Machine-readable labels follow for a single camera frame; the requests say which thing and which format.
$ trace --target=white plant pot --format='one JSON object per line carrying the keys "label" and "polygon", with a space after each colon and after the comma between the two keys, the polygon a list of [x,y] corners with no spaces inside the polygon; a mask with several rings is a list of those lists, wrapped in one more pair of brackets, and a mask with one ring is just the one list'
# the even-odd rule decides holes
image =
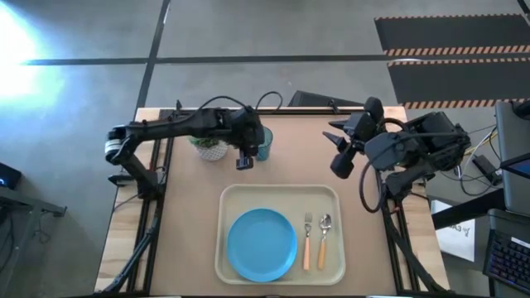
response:
{"label": "white plant pot", "polygon": [[229,150],[229,146],[222,141],[219,141],[219,144],[210,148],[199,146],[195,146],[195,148],[199,152],[200,158],[204,159],[205,161],[218,161],[223,158],[223,156],[225,156],[226,152]]}

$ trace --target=blue plate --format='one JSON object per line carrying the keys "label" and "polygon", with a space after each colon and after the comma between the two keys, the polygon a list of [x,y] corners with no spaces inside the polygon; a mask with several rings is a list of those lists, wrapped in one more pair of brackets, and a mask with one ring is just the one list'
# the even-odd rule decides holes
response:
{"label": "blue plate", "polygon": [[242,277],[269,282],[282,277],[296,258],[295,229],[281,214],[254,209],[232,224],[227,240],[228,259]]}

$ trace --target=orange handle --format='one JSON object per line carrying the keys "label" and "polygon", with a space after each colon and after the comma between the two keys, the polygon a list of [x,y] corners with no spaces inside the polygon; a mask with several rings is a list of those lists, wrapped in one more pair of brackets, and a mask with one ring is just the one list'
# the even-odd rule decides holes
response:
{"label": "orange handle", "polygon": [[309,271],[309,237],[306,237],[306,248],[304,249],[304,270]]}
{"label": "orange handle", "polygon": [[325,238],[320,241],[320,251],[318,253],[318,270],[324,270],[325,259]]}

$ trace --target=spoon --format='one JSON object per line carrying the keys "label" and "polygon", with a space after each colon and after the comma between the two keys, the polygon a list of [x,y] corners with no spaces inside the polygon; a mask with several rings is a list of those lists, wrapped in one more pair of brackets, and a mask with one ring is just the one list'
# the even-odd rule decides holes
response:
{"label": "spoon", "polygon": [[320,228],[322,229],[322,240],[320,241],[320,251],[318,254],[318,269],[324,270],[324,256],[325,256],[325,235],[331,228],[331,216],[326,214],[320,220]]}

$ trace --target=keyboard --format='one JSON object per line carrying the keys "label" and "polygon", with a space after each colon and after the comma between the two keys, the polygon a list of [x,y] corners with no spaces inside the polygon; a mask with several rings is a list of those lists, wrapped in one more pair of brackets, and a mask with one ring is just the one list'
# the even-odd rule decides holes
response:
{"label": "keyboard", "polygon": [[530,295],[530,244],[491,230],[484,274]]}

